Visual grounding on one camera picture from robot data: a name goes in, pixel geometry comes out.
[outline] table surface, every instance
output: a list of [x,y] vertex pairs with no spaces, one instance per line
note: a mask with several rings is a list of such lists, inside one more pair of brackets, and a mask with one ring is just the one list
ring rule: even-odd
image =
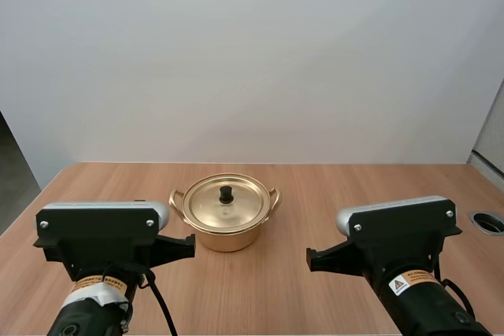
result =
[[[476,318],[504,334],[504,238],[478,231],[471,211],[504,215],[504,196],[472,166],[247,165],[80,163],[63,170],[0,237],[0,334],[46,334],[72,282],[45,261],[35,214],[52,201],[168,204],[173,189],[220,172],[251,175],[283,191],[283,203],[250,247],[217,253],[198,244],[196,258],[154,269],[180,334],[397,334],[363,278],[310,273],[306,247],[327,249],[345,238],[339,209],[438,194],[455,202],[464,231],[445,242],[442,276],[468,296]],[[192,233],[176,216],[161,232]],[[130,334],[167,334],[154,295],[139,290]]]

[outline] white backdrop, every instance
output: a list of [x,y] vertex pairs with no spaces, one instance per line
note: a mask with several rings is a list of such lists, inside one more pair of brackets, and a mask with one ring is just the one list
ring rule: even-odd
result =
[[73,161],[462,163],[504,0],[0,0],[0,110]]

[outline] golden pot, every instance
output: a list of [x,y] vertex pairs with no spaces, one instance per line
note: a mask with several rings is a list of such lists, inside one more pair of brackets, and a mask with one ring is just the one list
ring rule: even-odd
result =
[[[176,196],[182,197],[180,207]],[[261,225],[281,201],[282,194],[276,188],[267,190],[252,177],[223,173],[199,180],[185,194],[174,190],[169,205],[196,230],[204,246],[231,252],[247,247],[258,237]]]

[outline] yellow label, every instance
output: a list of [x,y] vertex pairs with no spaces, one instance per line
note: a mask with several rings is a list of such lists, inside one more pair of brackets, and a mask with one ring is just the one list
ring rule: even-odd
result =
[[423,282],[439,283],[438,280],[432,277],[432,275],[428,271],[405,271],[404,273],[402,273],[402,277],[404,277],[404,279],[410,286]]
[[[101,281],[102,277],[100,275],[90,275],[85,279],[80,279],[79,281],[77,281],[76,284],[73,286],[71,293],[73,293],[78,289],[82,289],[83,287],[88,287],[94,285],[95,283],[99,283]],[[118,289],[121,294],[123,295],[126,294],[126,289],[128,288],[128,286],[119,279],[116,279],[115,277],[106,276],[104,282]]]
[[388,285],[395,295],[399,295],[410,286],[423,282],[434,282],[439,284],[438,280],[432,277],[428,271],[415,270],[405,271],[390,281]]

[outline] pot handle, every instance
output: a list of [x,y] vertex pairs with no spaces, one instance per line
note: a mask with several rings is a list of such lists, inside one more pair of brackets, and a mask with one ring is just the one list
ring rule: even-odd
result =
[[183,215],[183,212],[179,209],[179,207],[175,203],[175,196],[181,196],[183,197],[183,193],[179,192],[177,189],[172,190],[172,193],[170,193],[170,199],[168,200],[168,204],[170,208],[175,210],[175,214],[181,218],[185,223],[187,223],[186,217]]
[[269,213],[268,213],[268,216],[265,218],[265,221],[267,221],[269,219],[270,216],[272,216],[275,211],[278,209],[278,207],[280,206],[280,203],[282,202],[282,192],[280,192],[279,189],[276,189],[276,188],[272,188],[270,191],[269,191],[269,196],[271,198],[273,198],[273,196],[276,194],[276,198],[275,198],[275,201],[273,202],[273,205],[271,205],[271,208],[269,208]]

